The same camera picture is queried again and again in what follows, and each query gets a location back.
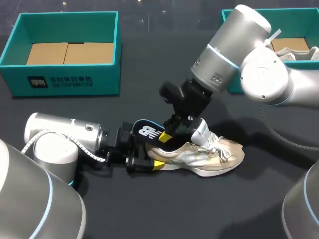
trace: robotic arm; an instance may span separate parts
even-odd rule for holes
[[[254,101],[319,107],[319,70],[285,66],[266,47],[270,32],[270,24],[259,13],[244,5],[235,7],[192,66],[193,78],[181,86],[162,85],[161,96],[175,110],[164,123],[165,132],[174,136],[181,125],[190,127],[211,94],[226,89],[238,71],[245,95]]]

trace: white cable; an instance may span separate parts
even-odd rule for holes
[[[268,39],[264,41],[263,47],[268,46],[280,33],[281,33],[281,30],[278,29],[274,34],[271,35],[271,37],[269,37]]]
[[[23,150],[21,151],[21,153],[25,154],[29,148],[42,136],[44,136],[45,134],[48,133],[57,133],[57,134],[61,134],[65,137],[67,137],[69,140],[71,140],[73,143],[76,144],[76,146],[78,146],[86,155],[88,155],[90,158],[98,161],[98,162],[105,162],[104,158],[100,158],[95,156],[94,154],[92,154],[91,152],[89,152],[79,141],[77,141],[73,136],[71,136],[69,133],[61,133],[61,132],[54,132],[54,131],[49,131],[49,130],[43,130],[40,133],[37,133],[27,144],[26,146],[23,148]]]

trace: sneaker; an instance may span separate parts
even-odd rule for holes
[[[240,144],[216,136],[209,132],[208,144],[198,146],[187,142],[181,148],[167,152],[150,144],[145,144],[147,155],[154,160],[165,162],[162,170],[184,168],[202,177],[211,177],[236,168],[245,153]]]
[[[296,58],[293,55],[293,53],[288,53],[286,55],[280,56],[279,59],[281,61],[295,61],[296,60]]]
[[[319,49],[317,47],[312,47],[309,51],[294,51],[289,48],[284,48],[280,51],[276,52],[276,55],[281,59],[281,57],[284,56],[291,56],[293,54],[294,59],[288,59],[288,61],[291,60],[297,60],[297,61],[317,61],[319,60]]]

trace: cardboard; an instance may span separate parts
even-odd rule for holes
[[[63,64],[68,43],[34,43],[27,65]]]
[[[308,51],[308,45],[304,38],[278,38],[272,41],[274,51],[280,51],[285,47],[294,51]]]
[[[113,43],[69,43],[64,64],[112,63]]]

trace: shoe tongue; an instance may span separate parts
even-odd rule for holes
[[[209,138],[210,138],[210,131],[209,131],[208,125],[206,121],[202,119],[200,126],[192,135],[191,141],[192,143],[197,144],[198,146],[206,147],[208,146]]]

